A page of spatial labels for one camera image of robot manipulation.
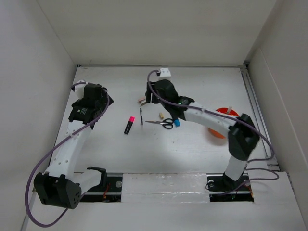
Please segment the black ink clear pen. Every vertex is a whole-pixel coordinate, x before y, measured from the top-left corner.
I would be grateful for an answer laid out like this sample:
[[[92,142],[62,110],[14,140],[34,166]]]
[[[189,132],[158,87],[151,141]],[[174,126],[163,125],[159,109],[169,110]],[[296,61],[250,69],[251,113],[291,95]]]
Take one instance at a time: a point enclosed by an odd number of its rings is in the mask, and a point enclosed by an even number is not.
[[[140,112],[140,126],[141,129],[143,129],[143,115],[142,115],[142,107],[139,108],[139,112]]]

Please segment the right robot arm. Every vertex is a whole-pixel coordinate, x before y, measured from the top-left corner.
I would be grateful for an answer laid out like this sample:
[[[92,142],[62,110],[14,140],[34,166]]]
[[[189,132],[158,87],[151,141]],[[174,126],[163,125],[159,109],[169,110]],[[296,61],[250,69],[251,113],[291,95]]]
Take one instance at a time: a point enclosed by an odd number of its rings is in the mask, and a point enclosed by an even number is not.
[[[229,163],[222,177],[209,184],[209,189],[222,193],[240,185],[248,158],[260,139],[250,116],[228,116],[205,109],[194,99],[178,95],[174,85],[167,79],[147,82],[146,101],[161,104],[173,119],[203,125],[226,137],[231,155]]]

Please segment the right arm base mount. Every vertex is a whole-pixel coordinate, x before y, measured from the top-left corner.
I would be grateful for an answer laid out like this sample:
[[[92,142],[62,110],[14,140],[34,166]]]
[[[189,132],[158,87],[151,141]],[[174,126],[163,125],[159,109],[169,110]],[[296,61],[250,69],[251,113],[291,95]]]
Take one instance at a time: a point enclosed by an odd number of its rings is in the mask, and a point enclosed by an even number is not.
[[[210,202],[254,202],[252,189],[247,174],[235,182],[223,182],[222,174],[207,175],[205,189],[209,192]]]

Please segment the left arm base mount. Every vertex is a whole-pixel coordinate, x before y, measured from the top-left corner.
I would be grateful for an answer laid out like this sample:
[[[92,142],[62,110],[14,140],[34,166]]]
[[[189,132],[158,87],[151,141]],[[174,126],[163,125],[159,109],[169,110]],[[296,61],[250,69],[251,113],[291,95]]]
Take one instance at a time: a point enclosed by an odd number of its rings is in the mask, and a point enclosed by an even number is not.
[[[89,189],[82,197],[82,203],[120,203],[122,197],[123,173],[106,173],[106,183]]]

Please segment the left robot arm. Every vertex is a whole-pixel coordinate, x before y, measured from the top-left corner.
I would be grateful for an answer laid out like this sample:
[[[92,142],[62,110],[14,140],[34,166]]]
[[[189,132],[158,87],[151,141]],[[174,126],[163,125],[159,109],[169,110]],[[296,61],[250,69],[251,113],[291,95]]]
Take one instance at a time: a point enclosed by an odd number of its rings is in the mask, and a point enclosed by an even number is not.
[[[101,167],[88,167],[75,175],[75,166],[86,139],[95,123],[114,101],[100,84],[79,82],[72,87],[78,100],[68,117],[66,141],[44,173],[34,178],[34,187],[44,205],[74,209],[91,188],[102,191],[107,186],[107,173]]]

